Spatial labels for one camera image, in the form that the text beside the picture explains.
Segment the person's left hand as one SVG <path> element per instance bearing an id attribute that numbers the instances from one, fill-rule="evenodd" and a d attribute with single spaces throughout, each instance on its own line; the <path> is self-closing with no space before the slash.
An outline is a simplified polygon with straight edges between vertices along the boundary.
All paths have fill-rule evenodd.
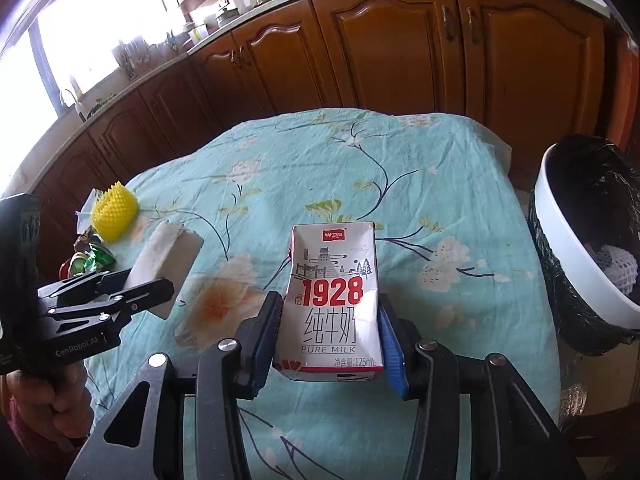
<path id="1" fill-rule="evenodd" d="M 83 362 L 61 368 L 55 386 L 19 370 L 6 381 L 21 418 L 40 437 L 66 444 L 88 436 L 93 410 Z"/>

